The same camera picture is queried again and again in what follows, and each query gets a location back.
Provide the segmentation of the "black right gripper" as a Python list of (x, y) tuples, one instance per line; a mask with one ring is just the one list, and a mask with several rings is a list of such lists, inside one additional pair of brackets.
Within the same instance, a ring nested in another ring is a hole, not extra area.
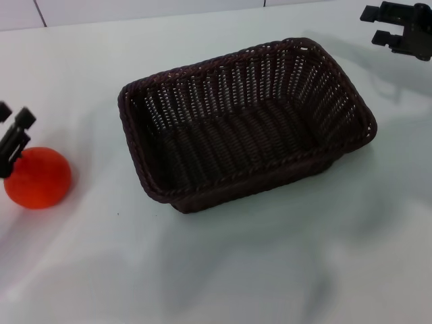
[(362, 22), (384, 22), (403, 27), (402, 35), (376, 31), (372, 43), (388, 46), (393, 53), (431, 60), (431, 7), (425, 3), (402, 5), (384, 1), (381, 7), (367, 5), (360, 16)]

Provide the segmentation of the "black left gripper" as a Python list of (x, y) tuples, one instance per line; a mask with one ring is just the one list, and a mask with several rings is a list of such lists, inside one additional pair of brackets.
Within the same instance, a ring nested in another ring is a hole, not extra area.
[[(0, 122), (5, 122), (11, 115), (11, 109), (5, 102), (0, 102)], [(8, 178), (14, 163), (21, 157), (22, 151), (30, 141), (25, 130), (36, 121), (36, 117), (27, 107), (22, 107), (16, 114), (14, 123), (1, 139), (1, 178)]]

